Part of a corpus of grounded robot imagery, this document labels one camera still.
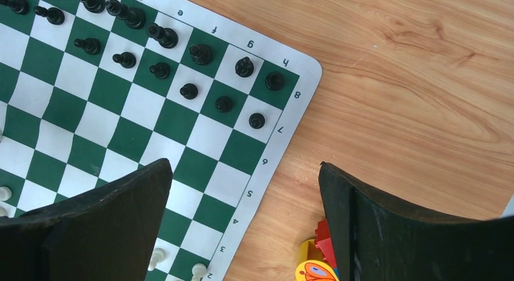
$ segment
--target white chess piece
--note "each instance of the white chess piece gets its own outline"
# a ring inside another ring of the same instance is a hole
[[[207,275],[207,267],[204,264],[198,263],[193,266],[193,278],[191,281],[200,281],[205,275]]]
[[[0,201],[7,201],[12,195],[13,193],[9,187],[0,187]]]
[[[148,265],[148,271],[153,271],[158,263],[161,263],[166,259],[166,252],[163,249],[154,249],[152,257],[150,258],[150,264]]]

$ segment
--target chessboard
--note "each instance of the chessboard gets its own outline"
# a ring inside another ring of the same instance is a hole
[[[222,280],[321,78],[313,58],[187,0],[0,0],[8,217],[159,158],[147,280]]]

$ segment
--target yellow toy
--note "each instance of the yellow toy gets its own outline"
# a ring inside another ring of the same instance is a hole
[[[339,281],[329,264],[323,262],[323,255],[314,246],[314,239],[300,245],[296,281]]]

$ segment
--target white square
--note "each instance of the white square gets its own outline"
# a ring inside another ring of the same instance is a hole
[[[213,80],[211,77],[181,64],[177,68],[166,98],[199,113],[202,110]],[[194,84],[198,88],[198,95],[192,100],[185,99],[180,95],[180,88],[188,83]]]
[[[43,117],[52,91],[52,85],[20,72],[9,104],[36,117]]]
[[[218,162],[204,193],[236,207],[249,180],[250,175]]]
[[[175,261],[176,255],[178,254],[179,247],[172,243],[168,243],[165,240],[157,238],[155,240],[154,248],[163,249],[166,255],[164,261],[158,263],[155,268],[168,274],[168,272],[172,269],[172,265]]]
[[[170,161],[172,170],[175,171],[184,148],[183,144],[153,132],[139,163],[148,165],[157,159],[166,158]]]
[[[55,86],[83,100],[89,98],[98,67],[64,53]]]
[[[219,160],[231,133],[232,129],[226,125],[199,114],[187,146]]]
[[[170,58],[175,62],[180,62],[182,60],[182,56],[185,52],[185,49],[188,47],[187,43],[189,42],[189,37],[191,37],[191,33],[193,33],[193,27],[190,25],[186,25],[181,21],[177,21],[161,12],[157,14],[157,17],[154,21],[160,27],[170,28],[175,31],[178,35],[178,43],[175,47],[171,49],[163,48],[159,45],[154,39],[148,39],[146,44],[147,49],[150,49],[157,54],[163,55],[165,57]]]
[[[73,197],[93,189],[96,186],[96,180],[95,176],[71,165],[66,165],[57,193],[68,198]]]
[[[172,187],[170,188],[170,195],[166,208],[174,211],[188,219],[193,219],[196,209],[200,205],[202,196],[204,194],[200,191],[182,184],[177,180],[172,180]]]
[[[257,130],[252,128],[248,123],[250,116],[254,113],[262,114],[265,120],[264,126]],[[234,126],[234,130],[240,131],[263,143],[267,143],[281,113],[282,111],[278,108],[264,101],[260,101],[253,96],[248,96],[239,114],[236,125]]]
[[[92,23],[93,25],[97,25],[98,27],[104,28],[108,31],[111,30],[114,20],[116,19],[115,16],[110,15],[107,10],[104,10],[101,13],[92,13],[85,9],[85,7],[80,4],[79,8],[77,10],[77,17]]]
[[[180,247],[210,260],[218,247],[222,235],[219,231],[193,220]]]
[[[157,93],[137,84],[132,84],[121,116],[153,130],[164,105],[164,99]]]
[[[114,75],[126,79],[130,82],[134,80],[136,71],[138,71],[139,62],[143,55],[144,47],[134,42],[129,41],[123,37],[120,37],[114,33],[109,34],[107,44],[104,48],[104,54],[100,61],[100,68],[107,70]],[[114,54],[121,54],[123,52],[129,52],[136,57],[136,65],[132,68],[124,68],[120,64],[115,63],[112,59]]]
[[[28,168],[34,155],[34,149],[29,148],[8,137],[0,141],[0,169],[19,176],[27,177]]]
[[[48,4],[45,1],[39,1],[39,6],[45,8],[54,7],[54,5]],[[36,16],[30,36],[64,51],[66,50],[68,38],[72,32],[75,16],[64,10],[61,11],[64,14],[64,22],[61,25],[53,25],[48,22],[47,18]]]
[[[47,121],[39,124],[39,137],[36,150],[62,162],[68,162],[72,151],[73,133]]]
[[[236,74],[236,63],[244,57],[250,58],[253,63],[253,73],[246,78],[240,77]],[[221,65],[218,68],[215,79],[245,94],[249,94],[250,90],[252,90],[253,83],[257,78],[257,74],[259,74],[259,71],[261,70],[262,63],[264,63],[264,60],[261,58],[229,45],[225,55],[223,56]]]
[[[0,52],[0,62],[20,70],[29,36],[4,24],[0,24],[0,34],[2,34],[0,35],[0,46],[4,46],[2,52]]]
[[[52,204],[56,196],[57,192],[53,192],[46,187],[25,180],[19,197],[18,208],[23,211],[30,211],[45,207]]]
[[[75,133],[102,147],[107,147],[118,126],[119,116],[88,102]]]
[[[109,149],[105,152],[100,179],[113,182],[138,169],[138,163]]]

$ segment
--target wood grain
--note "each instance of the wood grain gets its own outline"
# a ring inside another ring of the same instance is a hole
[[[514,193],[514,0],[191,0],[324,75],[226,280],[293,280],[319,163],[459,216]]]

